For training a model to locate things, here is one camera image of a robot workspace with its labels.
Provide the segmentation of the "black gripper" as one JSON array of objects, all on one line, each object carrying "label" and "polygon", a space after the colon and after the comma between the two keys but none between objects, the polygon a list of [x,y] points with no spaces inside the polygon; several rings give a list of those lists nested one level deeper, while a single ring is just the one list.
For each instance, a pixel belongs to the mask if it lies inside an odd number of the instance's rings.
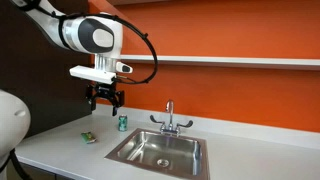
[{"label": "black gripper", "polygon": [[87,86],[87,98],[91,106],[91,111],[96,110],[96,98],[112,101],[112,115],[116,116],[118,109],[124,105],[124,92],[116,90],[116,84],[113,83],[93,83]]}]

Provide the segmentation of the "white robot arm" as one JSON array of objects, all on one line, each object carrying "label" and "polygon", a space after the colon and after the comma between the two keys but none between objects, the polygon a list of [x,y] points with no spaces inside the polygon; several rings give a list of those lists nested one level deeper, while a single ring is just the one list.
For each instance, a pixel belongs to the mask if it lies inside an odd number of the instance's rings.
[{"label": "white robot arm", "polygon": [[[112,85],[117,74],[133,68],[120,61],[125,21],[115,15],[66,15],[48,0],[10,0],[29,16],[55,45],[64,49],[93,54],[95,66],[70,69],[74,77]],[[27,134],[31,114],[17,96],[0,90],[0,174],[6,176],[7,164],[16,158],[15,147]]]}]

